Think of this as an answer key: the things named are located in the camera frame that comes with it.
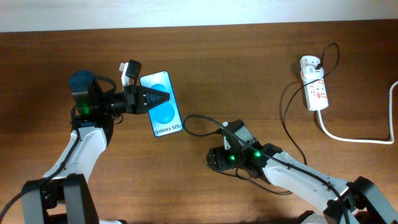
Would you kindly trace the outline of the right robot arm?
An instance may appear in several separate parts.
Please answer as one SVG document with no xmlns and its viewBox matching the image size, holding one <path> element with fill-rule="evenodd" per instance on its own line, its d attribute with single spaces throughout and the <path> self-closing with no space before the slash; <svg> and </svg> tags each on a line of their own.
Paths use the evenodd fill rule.
<svg viewBox="0 0 398 224">
<path fill-rule="evenodd" d="M 369 179 L 350 182 L 323 174 L 271 143 L 261 144 L 242 120 L 225 122 L 216 133 L 224 144 L 209 150 L 215 172 L 245 170 L 253 179 L 282 187 L 321 211 L 327 223 L 397 223 L 397 211 Z"/>
</svg>

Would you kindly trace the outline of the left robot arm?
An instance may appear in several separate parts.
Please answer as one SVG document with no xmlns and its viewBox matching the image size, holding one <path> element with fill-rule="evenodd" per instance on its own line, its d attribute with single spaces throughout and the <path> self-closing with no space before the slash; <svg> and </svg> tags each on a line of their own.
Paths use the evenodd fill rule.
<svg viewBox="0 0 398 224">
<path fill-rule="evenodd" d="M 137 84 L 122 92 L 102 91 L 99 81 L 111 79 L 89 70 L 69 78 L 75 105 L 71 110 L 70 142 L 41 179 L 22 188 L 26 223 L 101 223 L 88 188 L 88 179 L 113 135 L 114 119 L 124 113 L 144 114 L 169 101 L 170 94 Z"/>
</svg>

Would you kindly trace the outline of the blue smartphone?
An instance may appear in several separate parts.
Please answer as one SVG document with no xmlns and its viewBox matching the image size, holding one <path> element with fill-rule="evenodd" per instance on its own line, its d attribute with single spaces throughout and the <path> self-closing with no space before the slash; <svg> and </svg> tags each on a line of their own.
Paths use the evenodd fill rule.
<svg viewBox="0 0 398 224">
<path fill-rule="evenodd" d="M 140 77 L 144 87 L 170 94 L 170 99 L 149 110 L 149 118 L 155 137 L 177 133 L 183 129 L 182 120 L 174 96 L 172 82 L 167 71 L 161 71 Z"/>
</svg>

